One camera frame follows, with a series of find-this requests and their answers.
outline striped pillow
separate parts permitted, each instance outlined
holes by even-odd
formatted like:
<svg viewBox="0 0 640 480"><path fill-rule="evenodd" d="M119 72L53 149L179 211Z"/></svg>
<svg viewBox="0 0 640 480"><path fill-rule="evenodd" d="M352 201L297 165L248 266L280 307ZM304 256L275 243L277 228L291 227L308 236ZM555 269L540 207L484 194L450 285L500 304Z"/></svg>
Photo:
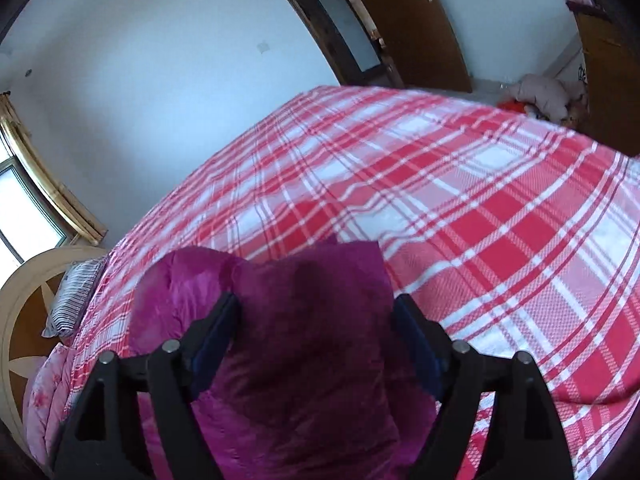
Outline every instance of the striped pillow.
<svg viewBox="0 0 640 480"><path fill-rule="evenodd" d="M43 337L69 337L80 326L106 260L107 256L103 256L71 264L49 308Z"/></svg>

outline wooden furniture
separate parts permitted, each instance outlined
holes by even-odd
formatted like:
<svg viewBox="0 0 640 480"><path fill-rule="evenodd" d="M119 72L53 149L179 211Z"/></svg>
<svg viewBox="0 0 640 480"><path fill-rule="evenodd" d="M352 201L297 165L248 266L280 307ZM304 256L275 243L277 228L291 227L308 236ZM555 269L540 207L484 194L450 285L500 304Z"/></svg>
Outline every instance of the wooden furniture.
<svg viewBox="0 0 640 480"><path fill-rule="evenodd" d="M590 116L581 132L625 155L640 154L640 58L608 16L567 3L580 31Z"/></svg>
<svg viewBox="0 0 640 480"><path fill-rule="evenodd" d="M65 246L22 264L0 288L0 417L14 440L27 450L22 431L22 398L34 357L48 356L60 342L40 334L47 309L67 267L98 258L106 250Z"/></svg>
<svg viewBox="0 0 640 480"><path fill-rule="evenodd" d="M362 0L402 81L471 92L471 79L440 0Z"/></svg>

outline red plaid bedspread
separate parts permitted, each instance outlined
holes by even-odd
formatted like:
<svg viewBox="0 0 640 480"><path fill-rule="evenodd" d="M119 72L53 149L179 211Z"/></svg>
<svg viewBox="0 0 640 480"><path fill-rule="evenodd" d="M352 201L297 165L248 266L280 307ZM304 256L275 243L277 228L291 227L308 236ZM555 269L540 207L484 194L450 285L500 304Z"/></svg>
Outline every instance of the red plaid bedspread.
<svg viewBox="0 0 640 480"><path fill-rule="evenodd" d="M114 248L74 345L127 355L133 290L196 244L251 260L377 240L397 293L453 338L539 363L579 478L638 402L640 162L587 137L425 92L318 88L236 139ZM483 399L461 478L478 464Z"/></svg>

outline stuffed animal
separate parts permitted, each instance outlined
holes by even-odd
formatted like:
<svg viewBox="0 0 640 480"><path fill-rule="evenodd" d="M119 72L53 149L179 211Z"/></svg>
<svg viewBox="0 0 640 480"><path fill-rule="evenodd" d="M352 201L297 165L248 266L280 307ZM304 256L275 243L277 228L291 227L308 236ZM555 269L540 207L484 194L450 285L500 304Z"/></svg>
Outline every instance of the stuffed animal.
<svg viewBox="0 0 640 480"><path fill-rule="evenodd" d="M563 82L549 77L527 74L511 85L507 95L521 103L535 105L552 123L562 124L569 117L572 102L587 105L587 90L582 81Z"/></svg>
<svg viewBox="0 0 640 480"><path fill-rule="evenodd" d="M579 131L580 123L587 117L587 107L582 101L571 101L567 112L567 117L565 117L560 124L565 128Z"/></svg>

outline pink plush toy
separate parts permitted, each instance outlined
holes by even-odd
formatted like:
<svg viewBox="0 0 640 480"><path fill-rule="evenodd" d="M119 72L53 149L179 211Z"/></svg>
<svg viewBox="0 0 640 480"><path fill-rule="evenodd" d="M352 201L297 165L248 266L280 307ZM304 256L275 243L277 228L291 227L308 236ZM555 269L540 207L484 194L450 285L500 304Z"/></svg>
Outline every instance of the pink plush toy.
<svg viewBox="0 0 640 480"><path fill-rule="evenodd" d="M521 82L511 85L507 95L518 102L536 105L555 124L563 124L569 118L571 103L587 106L587 89L582 81L558 81L535 74L527 74Z"/></svg>

